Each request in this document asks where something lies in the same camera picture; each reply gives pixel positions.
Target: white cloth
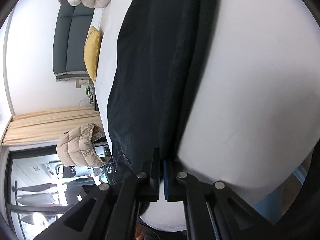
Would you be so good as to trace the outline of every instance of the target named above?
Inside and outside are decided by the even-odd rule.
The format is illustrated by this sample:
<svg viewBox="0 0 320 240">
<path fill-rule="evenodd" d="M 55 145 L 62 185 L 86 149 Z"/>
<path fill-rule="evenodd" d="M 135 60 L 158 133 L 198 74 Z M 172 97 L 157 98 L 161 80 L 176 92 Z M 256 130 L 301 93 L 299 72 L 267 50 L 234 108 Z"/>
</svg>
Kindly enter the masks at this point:
<svg viewBox="0 0 320 240">
<path fill-rule="evenodd" d="M 109 8 L 110 4 L 108 4 L 105 8 L 94 9 L 91 26 L 96 27 L 96 29 L 100 32 L 101 37 L 104 35 L 105 26 L 107 24 L 107 20 L 109 19 Z"/>
<path fill-rule="evenodd" d="M 55 202 L 52 194 L 50 193 L 28 195 L 28 197 L 18 198 L 17 201 L 24 206 L 32 207 L 43 207 Z"/>
<path fill-rule="evenodd" d="M 95 82 L 110 146 L 107 105 L 116 41 L 131 1 L 110 3 Z M 205 182 L 227 182 L 250 204 L 277 188 L 320 137 L 319 51 L 319 26 L 302 0 L 221 0 L 178 153 L 186 170 Z M 181 230 L 181 207 L 152 203 L 143 220 Z"/>
</svg>

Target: black metal bracket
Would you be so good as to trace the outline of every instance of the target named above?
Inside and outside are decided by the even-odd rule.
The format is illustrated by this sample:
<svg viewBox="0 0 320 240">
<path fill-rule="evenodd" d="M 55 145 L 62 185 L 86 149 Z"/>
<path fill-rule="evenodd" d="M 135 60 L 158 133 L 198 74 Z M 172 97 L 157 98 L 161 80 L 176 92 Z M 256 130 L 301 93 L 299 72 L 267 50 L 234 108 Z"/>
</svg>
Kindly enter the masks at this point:
<svg viewBox="0 0 320 240">
<path fill-rule="evenodd" d="M 188 240 L 285 240 L 228 186 L 200 182 L 178 162 L 164 161 L 165 198 L 183 201 Z M 91 188 L 35 240 L 132 240 L 140 202 L 159 199 L 159 150 L 124 183 Z"/>
<path fill-rule="evenodd" d="M 183 201 L 189 240 L 284 240 L 269 221 L 224 182 L 200 182 L 180 163 L 164 161 L 165 198 Z"/>
</svg>

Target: window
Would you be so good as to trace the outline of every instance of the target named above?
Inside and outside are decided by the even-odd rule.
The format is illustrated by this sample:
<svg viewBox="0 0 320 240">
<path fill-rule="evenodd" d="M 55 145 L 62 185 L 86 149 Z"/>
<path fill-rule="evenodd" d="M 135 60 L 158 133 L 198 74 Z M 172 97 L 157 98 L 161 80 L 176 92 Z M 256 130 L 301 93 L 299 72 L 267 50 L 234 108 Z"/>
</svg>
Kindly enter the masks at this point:
<svg viewBox="0 0 320 240">
<path fill-rule="evenodd" d="M 93 144 L 100 157 L 108 144 Z M 65 167 L 56 146 L 10 152 L 6 171 L 9 224 L 20 240 L 32 240 L 81 201 L 84 185 L 112 184 L 113 161 L 101 168 Z"/>
</svg>

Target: wall socket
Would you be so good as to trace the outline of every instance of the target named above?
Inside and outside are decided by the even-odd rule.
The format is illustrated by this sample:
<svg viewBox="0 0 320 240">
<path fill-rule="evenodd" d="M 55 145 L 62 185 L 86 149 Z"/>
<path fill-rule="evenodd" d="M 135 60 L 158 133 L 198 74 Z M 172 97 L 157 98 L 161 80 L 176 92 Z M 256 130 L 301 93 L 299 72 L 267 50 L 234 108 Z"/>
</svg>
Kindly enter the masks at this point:
<svg viewBox="0 0 320 240">
<path fill-rule="evenodd" d="M 89 79 L 76 79 L 76 88 L 81 88 L 81 85 L 89 85 Z"/>
</svg>

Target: metal screw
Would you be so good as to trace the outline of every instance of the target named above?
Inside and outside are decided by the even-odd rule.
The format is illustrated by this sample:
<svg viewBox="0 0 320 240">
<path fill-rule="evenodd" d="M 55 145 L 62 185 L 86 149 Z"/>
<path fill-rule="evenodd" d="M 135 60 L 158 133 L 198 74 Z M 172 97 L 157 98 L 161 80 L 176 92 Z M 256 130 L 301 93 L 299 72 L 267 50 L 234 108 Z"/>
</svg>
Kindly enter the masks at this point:
<svg viewBox="0 0 320 240">
<path fill-rule="evenodd" d="M 216 189 L 223 189 L 225 187 L 224 183 L 221 181 L 217 181 L 214 186 L 216 187 Z"/>
<path fill-rule="evenodd" d="M 186 174 L 184 171 L 179 171 L 178 173 L 177 173 L 177 177 L 179 178 L 179 179 L 184 179 L 184 178 L 186 178 L 188 176 L 188 174 Z"/>
<path fill-rule="evenodd" d="M 147 174 L 144 171 L 140 171 L 137 173 L 137 178 L 144 179 L 147 176 Z"/>
<path fill-rule="evenodd" d="M 109 189 L 109 184 L 108 183 L 102 183 L 99 185 L 99 189 L 102 191 L 108 190 Z"/>
</svg>

